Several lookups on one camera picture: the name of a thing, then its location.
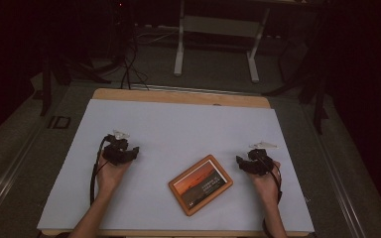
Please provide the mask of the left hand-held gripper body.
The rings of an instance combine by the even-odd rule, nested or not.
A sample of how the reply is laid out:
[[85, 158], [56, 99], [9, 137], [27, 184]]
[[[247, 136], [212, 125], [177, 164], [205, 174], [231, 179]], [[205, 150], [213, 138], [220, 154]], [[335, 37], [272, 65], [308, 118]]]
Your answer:
[[129, 135], [114, 130], [111, 134], [104, 137], [103, 142], [106, 146], [103, 149], [102, 157], [114, 166], [118, 164], [118, 158], [125, 154], [128, 148]]

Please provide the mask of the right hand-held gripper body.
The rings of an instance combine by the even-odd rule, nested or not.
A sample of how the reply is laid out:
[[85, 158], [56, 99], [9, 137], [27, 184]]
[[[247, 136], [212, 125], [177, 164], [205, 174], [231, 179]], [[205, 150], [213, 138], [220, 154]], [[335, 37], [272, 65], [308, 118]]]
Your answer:
[[250, 159], [249, 173], [253, 175], [263, 176], [273, 170], [275, 164], [268, 156], [266, 148], [261, 144], [254, 144], [250, 146], [248, 152]]

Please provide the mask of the person's left hand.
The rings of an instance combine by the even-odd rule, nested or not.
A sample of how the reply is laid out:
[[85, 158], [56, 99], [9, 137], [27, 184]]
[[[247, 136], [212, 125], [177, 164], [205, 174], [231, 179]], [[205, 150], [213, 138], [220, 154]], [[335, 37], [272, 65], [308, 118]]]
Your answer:
[[123, 180], [124, 175], [131, 166], [131, 162], [114, 166], [99, 158], [97, 167], [98, 197], [111, 197]]

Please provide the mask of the person's right hand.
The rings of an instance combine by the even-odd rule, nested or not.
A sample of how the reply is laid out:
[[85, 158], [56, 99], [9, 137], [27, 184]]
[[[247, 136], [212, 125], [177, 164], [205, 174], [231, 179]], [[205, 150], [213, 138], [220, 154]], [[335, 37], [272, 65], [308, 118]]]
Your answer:
[[273, 170], [264, 176], [251, 175], [249, 177], [255, 187], [260, 201], [264, 206], [277, 205], [279, 203], [279, 193], [281, 190], [281, 164], [274, 162]]

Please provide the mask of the white table sheet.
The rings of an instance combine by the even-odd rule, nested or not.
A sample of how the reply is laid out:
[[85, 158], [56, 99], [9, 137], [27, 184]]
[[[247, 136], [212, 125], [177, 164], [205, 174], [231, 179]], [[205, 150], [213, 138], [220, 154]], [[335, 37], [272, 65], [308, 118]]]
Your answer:
[[[256, 143], [269, 143], [280, 162], [285, 228], [307, 234], [314, 226], [272, 109], [174, 103], [89, 101], [44, 208], [38, 227], [46, 234], [73, 228], [89, 207], [89, 183], [102, 138], [118, 129], [129, 134], [138, 158], [115, 193], [101, 228], [126, 236], [257, 235], [263, 214], [249, 177], [238, 169]], [[207, 155], [233, 184], [192, 216], [179, 206], [169, 181]]]

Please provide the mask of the dark floor socket plate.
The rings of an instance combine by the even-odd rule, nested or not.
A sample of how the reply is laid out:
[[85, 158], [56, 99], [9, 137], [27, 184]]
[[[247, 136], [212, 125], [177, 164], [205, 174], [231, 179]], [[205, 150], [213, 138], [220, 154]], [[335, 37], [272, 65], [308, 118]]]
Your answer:
[[71, 118], [64, 116], [53, 116], [47, 126], [48, 129], [67, 129]]

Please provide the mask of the metal floor threshold strip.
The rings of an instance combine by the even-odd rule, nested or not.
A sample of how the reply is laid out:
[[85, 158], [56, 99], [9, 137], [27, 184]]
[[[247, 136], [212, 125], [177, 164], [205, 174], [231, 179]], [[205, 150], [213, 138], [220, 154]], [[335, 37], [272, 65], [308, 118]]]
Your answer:
[[204, 93], [204, 94], [222, 94], [222, 95], [240, 95], [240, 96], [261, 96], [261, 93], [228, 91], [216, 89], [200, 89], [188, 87], [162, 86], [162, 85], [144, 85], [134, 83], [129, 89], [147, 90], [147, 91], [170, 91], [170, 92], [187, 92], [187, 93]]

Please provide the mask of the black tripod stand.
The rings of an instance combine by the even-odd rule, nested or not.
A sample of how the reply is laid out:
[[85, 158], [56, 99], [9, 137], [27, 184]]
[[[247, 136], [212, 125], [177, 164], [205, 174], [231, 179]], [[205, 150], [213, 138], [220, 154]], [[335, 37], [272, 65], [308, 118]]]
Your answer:
[[101, 74], [116, 67], [115, 62], [98, 68], [85, 66], [63, 54], [49, 40], [42, 40], [40, 51], [42, 55], [42, 88], [34, 94], [34, 99], [42, 101], [41, 116], [45, 116], [52, 106], [52, 78], [61, 85], [69, 85], [71, 82], [69, 71], [74, 70], [84, 75], [88, 80], [109, 83], [109, 80], [103, 79]]
[[317, 32], [308, 41], [306, 54], [290, 79], [281, 87], [263, 92], [265, 96], [277, 96], [296, 87], [301, 87], [298, 100], [302, 104], [315, 102], [313, 124], [320, 135], [322, 134], [321, 120], [327, 117], [323, 108], [328, 77], [325, 59], [325, 35]]

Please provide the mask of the white power strip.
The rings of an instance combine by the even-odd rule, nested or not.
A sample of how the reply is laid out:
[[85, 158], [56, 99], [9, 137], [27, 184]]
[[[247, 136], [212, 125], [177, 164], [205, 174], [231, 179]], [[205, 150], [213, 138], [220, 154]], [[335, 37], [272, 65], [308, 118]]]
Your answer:
[[144, 25], [144, 29], [148, 32], [178, 32], [179, 27], [165, 25]]

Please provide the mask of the metal floor rail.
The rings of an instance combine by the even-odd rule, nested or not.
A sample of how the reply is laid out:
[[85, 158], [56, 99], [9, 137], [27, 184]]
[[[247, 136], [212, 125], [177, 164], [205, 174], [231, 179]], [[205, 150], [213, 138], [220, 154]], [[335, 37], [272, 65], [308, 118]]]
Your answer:
[[0, 125], [0, 199], [43, 128], [46, 118], [41, 112], [42, 102], [28, 99]]
[[314, 112], [313, 106], [302, 105], [303, 113], [308, 121], [310, 130], [315, 134], [316, 141], [321, 152], [321, 156], [325, 163], [325, 168], [329, 176], [332, 190], [336, 196], [336, 200], [344, 216], [345, 223], [352, 238], [365, 238], [365, 233], [362, 225], [358, 220], [357, 213], [352, 205], [352, 201], [347, 193], [347, 190], [342, 182], [341, 176], [337, 171], [337, 167], [332, 160], [332, 156], [329, 148], [326, 146], [322, 135], [316, 129], [314, 125]]

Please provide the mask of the white metal desk frame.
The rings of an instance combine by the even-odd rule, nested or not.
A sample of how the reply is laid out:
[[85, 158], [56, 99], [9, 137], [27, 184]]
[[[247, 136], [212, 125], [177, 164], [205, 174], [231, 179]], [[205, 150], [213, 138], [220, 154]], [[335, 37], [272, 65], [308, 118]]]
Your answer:
[[258, 83], [260, 77], [256, 64], [256, 54], [260, 45], [267, 20], [270, 16], [270, 8], [266, 7], [258, 22], [211, 18], [187, 15], [185, 12], [186, 0], [180, 0], [179, 17], [179, 40], [174, 67], [174, 75], [181, 76], [183, 73], [185, 45], [185, 32], [214, 34], [221, 36], [246, 37], [254, 40], [253, 47], [246, 52], [251, 81]]

